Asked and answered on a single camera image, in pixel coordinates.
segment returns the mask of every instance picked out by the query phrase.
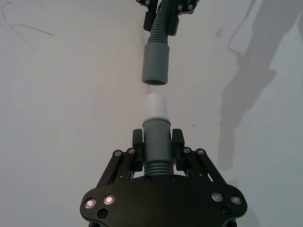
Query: black mounting plate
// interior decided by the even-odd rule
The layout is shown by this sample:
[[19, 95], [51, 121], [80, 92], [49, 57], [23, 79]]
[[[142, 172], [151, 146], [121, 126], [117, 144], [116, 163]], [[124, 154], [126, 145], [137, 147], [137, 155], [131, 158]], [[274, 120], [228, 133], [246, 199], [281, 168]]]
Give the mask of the black mounting plate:
[[[214, 201], [214, 192], [223, 200]], [[103, 199], [109, 194], [115, 201], [105, 205]], [[232, 203], [232, 196], [242, 203]], [[90, 198], [96, 205], [86, 209], [84, 204]], [[105, 210], [106, 217], [100, 218], [100, 210]], [[235, 219], [246, 210], [245, 198], [237, 188], [211, 182], [207, 176], [180, 175], [143, 176], [97, 187], [85, 194], [80, 207], [90, 226], [101, 227], [235, 227]]]

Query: gray plastic cylinder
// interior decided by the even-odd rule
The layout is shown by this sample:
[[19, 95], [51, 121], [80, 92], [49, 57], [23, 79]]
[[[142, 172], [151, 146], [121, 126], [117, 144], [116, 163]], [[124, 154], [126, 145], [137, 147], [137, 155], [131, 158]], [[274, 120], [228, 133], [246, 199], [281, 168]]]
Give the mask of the gray plastic cylinder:
[[174, 174], [170, 122], [162, 118], [148, 119], [143, 123], [143, 134], [144, 175]]
[[142, 82], [149, 85], [165, 85], [168, 82], [169, 46], [163, 43], [147, 43], [144, 47]]

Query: gray tube connector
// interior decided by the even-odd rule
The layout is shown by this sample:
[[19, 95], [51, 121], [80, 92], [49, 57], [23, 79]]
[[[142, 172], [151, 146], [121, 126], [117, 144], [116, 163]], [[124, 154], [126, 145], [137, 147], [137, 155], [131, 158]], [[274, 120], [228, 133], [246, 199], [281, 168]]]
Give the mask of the gray tube connector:
[[143, 132], [144, 175], [174, 174], [170, 122], [164, 118], [148, 119], [143, 123]]
[[169, 46], [163, 43], [147, 43], [144, 47], [142, 82], [149, 85], [165, 85], [168, 82]]

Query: white wall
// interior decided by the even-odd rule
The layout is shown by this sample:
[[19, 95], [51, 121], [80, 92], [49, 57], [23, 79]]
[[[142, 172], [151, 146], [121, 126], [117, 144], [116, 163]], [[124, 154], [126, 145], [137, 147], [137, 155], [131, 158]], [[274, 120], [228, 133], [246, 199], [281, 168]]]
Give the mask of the white wall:
[[302, 226], [302, 40], [301, 0], [200, 1], [170, 38], [168, 85], [151, 88], [245, 195], [240, 227]]
[[[132, 0], [12, 0], [3, 11], [0, 226], [87, 226], [83, 195], [144, 119], [144, 10]], [[5, 19], [54, 36], [14, 26], [31, 47]]]

